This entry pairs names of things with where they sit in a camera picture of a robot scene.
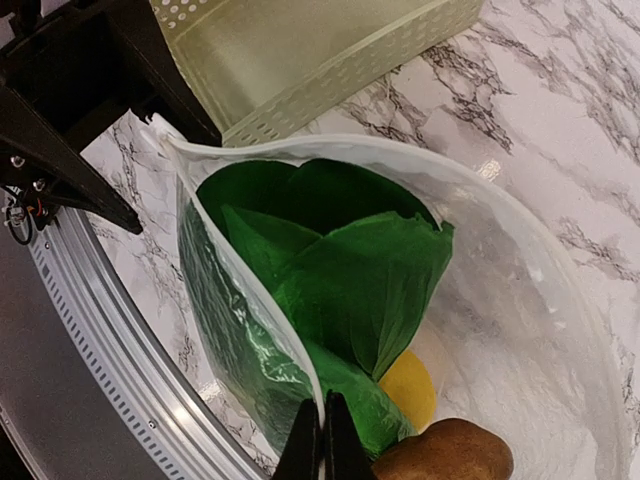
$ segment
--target yellow ball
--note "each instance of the yellow ball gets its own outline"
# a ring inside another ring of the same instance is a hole
[[[379,382],[418,432],[422,432],[436,411],[436,390],[431,375],[410,350],[398,357]]]

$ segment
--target potato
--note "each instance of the potato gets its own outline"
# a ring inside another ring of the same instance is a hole
[[[452,418],[386,451],[373,473],[379,480],[508,480],[513,455],[500,437]]]

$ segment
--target screw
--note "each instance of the screw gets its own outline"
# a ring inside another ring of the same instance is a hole
[[[41,192],[42,190],[44,190],[44,187],[46,186],[47,186],[47,182],[45,181],[44,178],[39,178],[38,180],[33,182],[33,188],[35,189],[36,192]]]
[[[11,157],[11,165],[15,168],[22,168],[22,166],[26,163],[26,160],[18,155],[13,155]]]

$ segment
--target gray panel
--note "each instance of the gray panel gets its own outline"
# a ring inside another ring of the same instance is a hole
[[[87,369],[28,249],[0,230],[0,405],[48,479],[164,479]]]

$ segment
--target marble countertop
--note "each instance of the marble countertop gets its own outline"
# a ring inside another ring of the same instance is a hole
[[[92,224],[158,338],[216,414],[272,465],[222,405],[179,268],[175,174],[126,115],[84,152],[140,214],[132,236]],[[442,153],[500,185],[562,242],[602,312],[640,444],[640,4],[488,0],[480,22],[309,124]],[[640,479],[635,455],[631,478]]]

